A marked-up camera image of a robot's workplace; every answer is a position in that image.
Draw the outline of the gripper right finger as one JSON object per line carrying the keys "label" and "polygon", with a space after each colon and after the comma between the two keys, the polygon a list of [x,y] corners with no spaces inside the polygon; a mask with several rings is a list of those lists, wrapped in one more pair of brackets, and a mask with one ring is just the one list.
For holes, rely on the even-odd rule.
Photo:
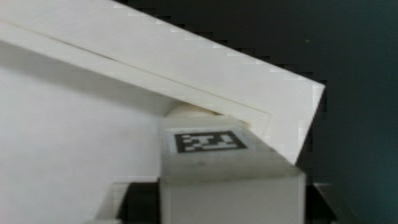
{"label": "gripper right finger", "polygon": [[303,224],[362,224],[335,188],[326,183],[305,187]]}

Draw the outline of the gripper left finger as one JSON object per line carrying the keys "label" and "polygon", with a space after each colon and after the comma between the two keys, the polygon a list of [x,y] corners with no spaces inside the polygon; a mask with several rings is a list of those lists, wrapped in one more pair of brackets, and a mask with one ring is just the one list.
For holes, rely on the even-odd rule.
{"label": "gripper left finger", "polygon": [[109,185],[95,224],[159,224],[159,189],[156,182]]}

